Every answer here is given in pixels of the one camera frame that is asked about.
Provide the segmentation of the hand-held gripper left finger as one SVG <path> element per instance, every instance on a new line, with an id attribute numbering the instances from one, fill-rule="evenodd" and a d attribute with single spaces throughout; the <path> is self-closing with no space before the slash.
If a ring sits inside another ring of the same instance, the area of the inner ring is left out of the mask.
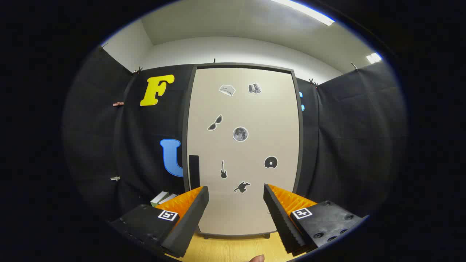
<path id="1" fill-rule="evenodd" d="M 208 187 L 200 186 L 156 207 L 138 205 L 109 224 L 153 255 L 180 258 L 184 257 L 208 202 Z"/>

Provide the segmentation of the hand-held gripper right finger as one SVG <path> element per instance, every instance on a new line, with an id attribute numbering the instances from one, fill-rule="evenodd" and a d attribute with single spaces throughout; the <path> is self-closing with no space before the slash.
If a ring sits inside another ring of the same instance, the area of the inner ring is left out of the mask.
<path id="1" fill-rule="evenodd" d="M 263 199 L 286 252 L 295 257 L 325 249 L 368 219 L 333 201 L 316 203 L 271 184 L 264 185 Z"/>

